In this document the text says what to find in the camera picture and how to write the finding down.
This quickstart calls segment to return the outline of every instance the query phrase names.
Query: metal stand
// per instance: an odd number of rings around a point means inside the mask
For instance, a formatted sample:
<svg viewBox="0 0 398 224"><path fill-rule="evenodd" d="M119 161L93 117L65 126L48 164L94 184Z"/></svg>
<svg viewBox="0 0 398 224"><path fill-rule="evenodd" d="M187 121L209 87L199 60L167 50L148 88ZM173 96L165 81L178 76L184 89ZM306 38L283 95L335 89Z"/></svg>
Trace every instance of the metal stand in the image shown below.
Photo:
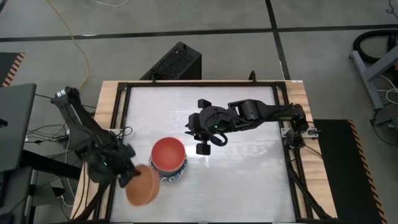
<svg viewBox="0 0 398 224"><path fill-rule="evenodd" d="M21 161L19 164L21 167L29 166L38 171L75 180L78 180L80 177L79 168L26 150L22 150Z"/></svg>
<svg viewBox="0 0 398 224"><path fill-rule="evenodd" d="M355 62L356 67L359 70L359 74L363 82L365 83L366 89L368 90L369 96L371 97L373 107L375 110L383 108L379 93L374 84L374 79L382 75L388 68L398 62L398 46L390 50L385 56L380 58L374 65L366 68L361 56L355 50L351 53L351 56Z"/></svg>

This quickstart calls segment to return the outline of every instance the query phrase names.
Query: hazard tape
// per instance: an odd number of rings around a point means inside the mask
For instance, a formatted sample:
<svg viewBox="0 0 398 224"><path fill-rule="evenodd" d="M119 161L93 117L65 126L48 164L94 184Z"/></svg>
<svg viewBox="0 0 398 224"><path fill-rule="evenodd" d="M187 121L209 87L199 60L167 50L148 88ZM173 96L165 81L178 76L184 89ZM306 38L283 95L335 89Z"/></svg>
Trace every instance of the hazard tape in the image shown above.
<svg viewBox="0 0 398 224"><path fill-rule="evenodd" d="M3 87L7 87L9 85L11 85L12 80L15 77L15 74L18 71L18 68L20 67L22 60L25 57L25 53L20 53L17 58L15 59L14 63L12 64L10 71L7 74L7 77L5 79L5 81L2 83Z"/></svg>
<svg viewBox="0 0 398 224"><path fill-rule="evenodd" d="M379 210L379 215L380 215L380 218L381 218L381 222L382 222L382 224L387 224L387 220L386 220L386 217L384 216L384 212L383 212L383 207L381 206L381 202L379 200L379 196L378 196L376 188L374 186L373 179L372 179L372 176L371 176L371 171L369 170L369 167L368 167L368 162L366 161L365 155L364 155L364 153L362 151L362 145L361 145L361 143L359 141L359 137L358 137L358 134L356 132L355 125L354 125L352 120L348 120L348 122L351 125L351 129L352 129L353 134L354 134L354 139L356 141L356 147L358 148L359 156L361 157L362 164L363 164L363 167L365 169L365 174L368 177L368 182L369 182L372 194L373 194L374 203L376 204L376 207Z"/></svg>

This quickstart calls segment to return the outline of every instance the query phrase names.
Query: black metal frame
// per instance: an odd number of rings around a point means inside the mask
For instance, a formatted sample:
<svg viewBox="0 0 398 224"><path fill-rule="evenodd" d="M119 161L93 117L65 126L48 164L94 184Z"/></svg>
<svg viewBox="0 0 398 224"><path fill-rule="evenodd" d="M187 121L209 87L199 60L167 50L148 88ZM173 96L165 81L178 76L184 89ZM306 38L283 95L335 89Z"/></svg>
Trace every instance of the black metal frame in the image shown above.
<svg viewBox="0 0 398 224"><path fill-rule="evenodd" d="M119 83L117 93L116 93L116 99L115 99L115 104L113 108L113 114L112 114L112 119L111 119L111 126L110 128L124 128L126 125L126 117L127 117L127 109L130 101L130 94L131 94L131 88L132 87L148 87L148 86L268 86L272 88L273 94L274 94L274 100L276 105L281 105L281 102L279 100L279 93L278 90L282 92L282 97L283 97L283 104L287 105L289 104L289 98L287 96L287 89L286 85L284 82L257 82L255 74L251 74L249 77L251 79L251 82L137 82L137 83ZM124 105L123 105L123 111L122 111L122 117L121 117L121 124L120 127L116 127L116 120L118 117L118 109L121 101L121 93L122 91L126 91L126 97L124 99ZM279 122L279 126L281 128L284 127L283 122ZM284 148L284 155L285 155L285 162L287 164L291 163L290 160L290 154L289 154L289 149L290 147L287 145L287 142L284 142L282 140L283 148ZM300 176L300 179L303 182L303 186L307 188L307 185L305 183L305 176L304 176L304 171L302 167L302 161L300 157L300 152L297 151L295 152L295 157L296 157L296 163L298 167L298 174ZM294 213L295 213L295 218L296 220L301 219L301 213L300 213L300 207L299 207L299 200L297 197L297 191L295 188L295 183L291 177L289 177L289 186L290 186L290 193L292 195L292 202L293 202L293 207L294 207ZM114 197L114 190L116 187L116 181L113 182L110 186L109 189L109 195L108 195L108 202L106 205L106 214L105 214L105 219L99 219L99 222L102 221L109 221L111 219L111 210L112 210L112 205L113 205L113 197ZM307 211L307 216L309 218L312 218L312 209L307 201L306 198L304 198L304 203L305 203L305 208ZM100 209L100 204L97 206L95 213L94 213L94 218L98 218L99 215L99 209Z"/></svg>

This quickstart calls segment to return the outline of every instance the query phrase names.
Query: table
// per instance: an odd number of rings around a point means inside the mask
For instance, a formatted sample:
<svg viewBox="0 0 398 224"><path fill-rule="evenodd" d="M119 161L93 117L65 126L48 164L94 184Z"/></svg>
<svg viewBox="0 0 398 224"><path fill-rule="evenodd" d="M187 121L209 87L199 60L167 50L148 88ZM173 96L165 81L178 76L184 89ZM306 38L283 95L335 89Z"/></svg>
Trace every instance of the table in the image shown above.
<svg viewBox="0 0 398 224"><path fill-rule="evenodd" d="M129 82L129 83L142 83L142 82L150 82L150 81L105 81L103 82L103 86L101 88L101 93L99 95L98 105L96 109L95 120L102 128L109 128L111 124L111 117L114 109L114 103L116 98L116 92L119 82ZM171 81L171 82L192 82L190 81ZM198 80L196 82L251 82L248 80L239 80L239 81L231 81L231 80ZM289 100L291 103L298 103L302 105L306 115L307 121L312 121L312 115L310 111L310 107L307 100L307 95L305 93L304 84L302 81L271 81L271 82L285 82L287 87L287 94L289 96ZM116 126L120 124L121 113L122 113L123 103L119 104L118 108L118 119L116 120ZM320 148L317 140L306 139L306 145L314 148L316 151L320 153ZM301 150L301 158L303 161L303 169L305 174L305 179L307 181L307 188L317 200L317 202L323 207L323 209L331 216L336 217L336 210L333 203L333 199L331 196L330 187L328 184L328 179L326 176L325 166L323 165L323 161L319 158L311 150L303 148ZM71 216L76 212L78 208L78 204L80 203L80 199L83 198L82 204L85 204L86 191L83 192L83 175L80 176L80 181L78 184L78 189L76 191L76 200L73 205L73 210ZM88 201L90 201L98 188L98 184L90 182L90 188L88 191ZM99 211L99 218L104 218L106 214L106 202L108 199L109 191L107 190L104 194L101 209ZM302 194L299 189L297 189L298 201L300 204L300 212L302 217L307 217L305 212L305 205ZM84 209L84 206L80 206L77 211L77 215L80 214Z"/></svg>

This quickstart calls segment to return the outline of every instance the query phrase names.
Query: gray floor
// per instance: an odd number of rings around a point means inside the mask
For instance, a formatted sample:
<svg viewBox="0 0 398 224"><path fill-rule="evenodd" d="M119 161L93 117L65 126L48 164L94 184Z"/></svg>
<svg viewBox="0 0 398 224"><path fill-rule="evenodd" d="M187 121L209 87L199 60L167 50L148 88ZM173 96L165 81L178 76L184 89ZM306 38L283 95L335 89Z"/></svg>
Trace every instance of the gray floor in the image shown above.
<svg viewBox="0 0 398 224"><path fill-rule="evenodd" d="M397 1L392 2L398 10ZM53 3L76 35L271 27L262 0L130 0L119 8L89 0ZM278 27L398 23L386 14L387 1L272 0L272 5ZM68 35L45 0L8 0L0 12L0 30L0 37ZM280 39L291 79L304 80L313 117L355 122L387 221L398 223L398 149L374 134L369 123L373 116L371 102L348 58L354 39L363 32L366 30L284 32ZM91 75L81 91L84 104L96 105L103 80L139 79L178 41L203 54L203 79L247 79L251 70L260 79L283 79L272 33L78 40L90 61ZM364 43L374 55L382 55L385 45L385 40ZM37 93L43 95L52 96L67 85L77 86L85 76L83 57L69 40L3 42L0 52L25 52L12 84L34 82ZM61 122L56 107L46 99L35 99L31 128ZM398 142L393 130L378 131L388 141ZM63 152L62 147L53 144L27 148L43 155ZM35 223L63 220L59 205L54 204L39 207Z"/></svg>

